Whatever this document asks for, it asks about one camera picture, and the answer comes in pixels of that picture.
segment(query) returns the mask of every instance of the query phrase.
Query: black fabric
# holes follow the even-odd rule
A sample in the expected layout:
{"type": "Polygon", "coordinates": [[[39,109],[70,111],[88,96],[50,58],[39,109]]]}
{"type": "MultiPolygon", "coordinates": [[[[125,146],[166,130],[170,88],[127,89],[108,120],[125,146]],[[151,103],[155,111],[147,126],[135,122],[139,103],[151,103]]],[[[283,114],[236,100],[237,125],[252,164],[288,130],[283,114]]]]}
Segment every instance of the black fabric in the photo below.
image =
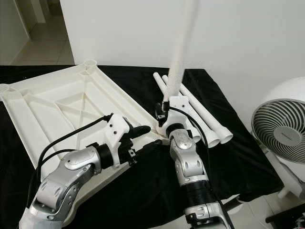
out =
{"type": "MultiPolygon", "coordinates": [[[[66,67],[69,66],[2,66],[0,83],[14,83],[66,67]]],[[[154,116],[155,103],[161,102],[163,95],[153,73],[167,74],[168,69],[99,68],[154,116]]],[[[210,149],[210,176],[218,197],[239,193],[245,198],[258,197],[279,191],[283,186],[280,178],[207,72],[186,70],[183,83],[234,135],[228,143],[210,149]]],[[[34,169],[2,103],[0,124],[0,227],[14,228],[24,211],[34,169]]],[[[204,145],[197,146],[209,171],[204,145]]],[[[181,200],[169,148],[161,146],[83,203],[67,228],[158,226],[183,214],[181,200]]]]}

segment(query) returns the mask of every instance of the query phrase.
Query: white pipe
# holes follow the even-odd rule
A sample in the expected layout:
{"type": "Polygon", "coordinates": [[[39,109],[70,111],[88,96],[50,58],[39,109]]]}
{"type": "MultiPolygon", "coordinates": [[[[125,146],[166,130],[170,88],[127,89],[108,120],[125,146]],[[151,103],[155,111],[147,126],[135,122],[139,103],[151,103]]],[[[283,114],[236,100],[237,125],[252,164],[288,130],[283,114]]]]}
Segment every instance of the white pipe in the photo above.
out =
{"type": "Polygon", "coordinates": [[[184,1],[183,24],[174,49],[173,61],[168,74],[168,90],[163,98],[164,102],[167,102],[169,97],[178,95],[184,73],[183,59],[190,43],[198,8],[199,0],[184,1]]]}
{"type": "MultiPolygon", "coordinates": [[[[153,77],[156,80],[158,86],[160,87],[162,93],[164,94],[167,91],[167,86],[165,85],[164,81],[161,79],[158,73],[154,73],[153,77]]],[[[193,119],[195,119],[198,125],[202,128],[206,140],[208,142],[208,147],[212,148],[215,145],[217,145],[220,142],[217,134],[215,134],[214,131],[210,130],[210,128],[205,124],[205,122],[201,119],[201,117],[196,113],[196,111],[190,105],[188,107],[188,113],[191,117],[193,117],[193,119]]],[[[195,128],[188,119],[186,121],[186,126],[188,129],[191,130],[194,142],[198,142],[201,139],[201,135],[199,134],[197,128],[195,128]]]]}
{"type": "MultiPolygon", "coordinates": [[[[162,76],[162,79],[167,81],[167,76],[162,76]]],[[[189,102],[192,107],[197,111],[204,122],[210,127],[211,130],[215,131],[220,139],[220,143],[224,144],[230,141],[233,134],[224,126],[222,126],[216,118],[195,98],[195,96],[183,85],[180,85],[180,91],[183,95],[189,98],[189,102]]]]}
{"type": "MultiPolygon", "coordinates": [[[[153,77],[156,80],[161,92],[164,95],[167,91],[167,86],[161,79],[161,76],[158,73],[154,73],[153,77]]],[[[199,142],[201,139],[201,135],[200,135],[199,131],[191,124],[190,120],[187,119],[185,124],[186,124],[186,128],[192,132],[194,142],[199,142]]]]}

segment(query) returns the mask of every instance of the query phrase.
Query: fan grille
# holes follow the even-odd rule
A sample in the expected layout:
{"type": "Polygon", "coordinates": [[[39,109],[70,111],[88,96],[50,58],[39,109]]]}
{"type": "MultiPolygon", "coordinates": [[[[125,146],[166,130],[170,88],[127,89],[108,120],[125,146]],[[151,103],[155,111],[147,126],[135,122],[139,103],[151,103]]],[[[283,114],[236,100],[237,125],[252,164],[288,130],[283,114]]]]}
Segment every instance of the fan grille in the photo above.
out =
{"type": "Polygon", "coordinates": [[[305,104],[281,100],[259,107],[252,120],[258,139],[279,157],[305,164],[305,104]]]}

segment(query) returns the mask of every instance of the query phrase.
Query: white plastic tray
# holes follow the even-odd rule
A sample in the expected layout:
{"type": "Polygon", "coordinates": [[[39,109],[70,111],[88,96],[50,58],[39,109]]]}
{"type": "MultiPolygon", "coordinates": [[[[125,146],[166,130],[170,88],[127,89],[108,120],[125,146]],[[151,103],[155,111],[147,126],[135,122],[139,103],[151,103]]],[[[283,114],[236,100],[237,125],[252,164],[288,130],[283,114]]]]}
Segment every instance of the white plastic tray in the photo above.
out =
{"type": "MultiPolygon", "coordinates": [[[[133,126],[149,125],[152,128],[150,133],[133,140],[136,150],[156,139],[162,139],[154,129],[157,121],[97,68],[95,61],[86,61],[81,65],[10,85],[0,84],[0,98],[34,167],[49,143],[110,113],[127,117],[133,126]]],[[[56,144],[46,156],[61,149],[83,149],[94,142],[102,144],[105,126],[106,122],[102,121],[56,144]]],[[[54,156],[44,164],[42,178],[57,167],[64,155],[54,156]]],[[[128,167],[125,163],[117,169],[108,168],[85,184],[77,195],[65,225],[72,221],[76,208],[82,202],[128,167]]]]}

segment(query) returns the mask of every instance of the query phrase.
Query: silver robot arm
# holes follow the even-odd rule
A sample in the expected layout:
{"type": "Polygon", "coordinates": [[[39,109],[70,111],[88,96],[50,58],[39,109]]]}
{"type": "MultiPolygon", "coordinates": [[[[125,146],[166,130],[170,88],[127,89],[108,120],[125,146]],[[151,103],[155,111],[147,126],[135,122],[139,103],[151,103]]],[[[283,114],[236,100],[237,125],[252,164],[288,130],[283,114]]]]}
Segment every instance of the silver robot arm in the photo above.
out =
{"type": "Polygon", "coordinates": [[[187,130],[185,114],[189,106],[186,96],[171,96],[168,102],[156,107],[157,130],[167,136],[171,144],[170,154],[183,193],[186,221],[192,228],[234,229],[212,192],[203,162],[196,152],[196,143],[187,130]]]}
{"type": "MultiPolygon", "coordinates": [[[[148,126],[133,128],[117,114],[109,120],[104,134],[103,145],[94,143],[85,149],[75,150],[65,155],[57,169],[41,183],[34,200],[26,208],[19,222],[20,229],[60,229],[73,205],[80,188],[102,169],[129,162],[134,165],[141,151],[132,149],[132,138],[150,131],[148,126]]],[[[154,148],[161,140],[143,147],[154,148]]]]}

